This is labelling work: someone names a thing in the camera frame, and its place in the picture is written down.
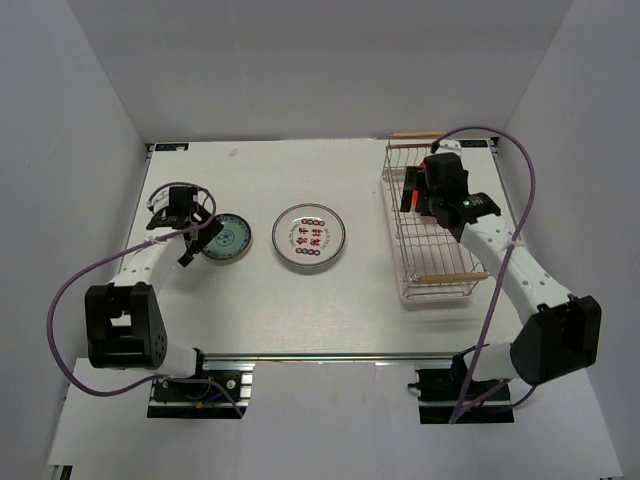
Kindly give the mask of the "orange plate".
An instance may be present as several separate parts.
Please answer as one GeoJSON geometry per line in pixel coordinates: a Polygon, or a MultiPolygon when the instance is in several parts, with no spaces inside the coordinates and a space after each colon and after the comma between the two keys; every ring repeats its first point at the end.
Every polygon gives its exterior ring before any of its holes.
{"type": "Polygon", "coordinates": [[[413,189],[411,191],[404,191],[404,205],[407,207],[407,211],[410,212],[414,210],[417,206],[419,200],[419,191],[417,189],[413,189]]]}

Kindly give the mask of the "dark green plate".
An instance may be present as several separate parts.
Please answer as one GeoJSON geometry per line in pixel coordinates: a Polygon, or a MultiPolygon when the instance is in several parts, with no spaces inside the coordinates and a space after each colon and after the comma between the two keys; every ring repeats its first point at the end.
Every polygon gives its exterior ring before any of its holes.
{"type": "Polygon", "coordinates": [[[201,253],[210,260],[233,262],[239,260],[250,248],[252,230],[241,216],[223,213],[215,216],[222,230],[203,248],[201,253]]]}

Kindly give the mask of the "cream plate with print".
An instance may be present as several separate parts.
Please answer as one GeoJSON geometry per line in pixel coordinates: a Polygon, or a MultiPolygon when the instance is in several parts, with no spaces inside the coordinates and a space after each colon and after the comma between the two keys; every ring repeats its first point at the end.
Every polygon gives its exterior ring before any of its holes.
{"type": "Polygon", "coordinates": [[[242,260],[248,254],[251,246],[251,237],[220,234],[201,254],[216,265],[230,265],[242,260]]]}

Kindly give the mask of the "white plate red chinese characters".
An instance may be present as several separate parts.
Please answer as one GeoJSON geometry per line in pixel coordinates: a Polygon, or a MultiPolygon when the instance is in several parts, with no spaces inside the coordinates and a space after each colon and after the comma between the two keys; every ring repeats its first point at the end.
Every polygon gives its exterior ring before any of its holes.
{"type": "Polygon", "coordinates": [[[299,269],[324,268],[339,258],[346,227],[332,209],[315,203],[294,205],[275,220],[271,241],[286,264],[299,269]]]}

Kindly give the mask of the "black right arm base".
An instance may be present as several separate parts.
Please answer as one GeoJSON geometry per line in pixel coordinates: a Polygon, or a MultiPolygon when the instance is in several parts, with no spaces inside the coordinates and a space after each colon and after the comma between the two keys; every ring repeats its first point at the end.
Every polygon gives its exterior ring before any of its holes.
{"type": "MultiPolygon", "coordinates": [[[[447,424],[462,389],[467,367],[464,356],[471,353],[470,347],[452,357],[446,368],[423,368],[415,371],[416,380],[407,388],[417,395],[419,419],[422,425],[447,424]]],[[[492,392],[483,402],[471,407],[457,420],[457,424],[512,424],[515,422],[511,407],[511,395],[507,385],[499,380],[472,380],[466,393],[465,403],[492,392]]]]}

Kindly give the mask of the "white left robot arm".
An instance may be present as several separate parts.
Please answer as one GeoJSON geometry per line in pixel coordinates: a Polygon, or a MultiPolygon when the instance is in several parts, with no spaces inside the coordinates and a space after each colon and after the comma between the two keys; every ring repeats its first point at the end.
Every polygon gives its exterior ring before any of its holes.
{"type": "Polygon", "coordinates": [[[205,190],[172,182],[148,200],[151,220],[144,246],[107,284],[85,294],[88,358],[95,368],[148,370],[177,377],[188,398],[211,387],[211,374],[198,366],[200,352],[170,341],[158,294],[171,271],[187,267],[223,229],[215,207],[199,199],[205,190]]]}

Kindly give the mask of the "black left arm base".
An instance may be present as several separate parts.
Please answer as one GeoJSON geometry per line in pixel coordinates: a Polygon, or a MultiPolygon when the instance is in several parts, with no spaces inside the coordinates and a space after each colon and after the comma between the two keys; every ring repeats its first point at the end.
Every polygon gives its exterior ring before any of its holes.
{"type": "Polygon", "coordinates": [[[254,365],[201,355],[196,383],[156,380],[147,405],[149,419],[239,420],[251,397],[254,365]]]}

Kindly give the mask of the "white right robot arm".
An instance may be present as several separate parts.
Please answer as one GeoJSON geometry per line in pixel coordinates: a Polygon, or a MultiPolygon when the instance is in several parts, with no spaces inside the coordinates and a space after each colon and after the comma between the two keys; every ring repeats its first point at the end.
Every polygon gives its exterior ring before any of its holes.
{"type": "Polygon", "coordinates": [[[471,193],[459,155],[430,155],[406,169],[401,212],[433,218],[472,253],[515,308],[522,328],[514,340],[482,344],[458,354],[453,390],[472,399],[489,380],[520,379],[539,386],[592,366],[597,359],[602,309],[556,281],[509,230],[500,207],[471,193]]]}

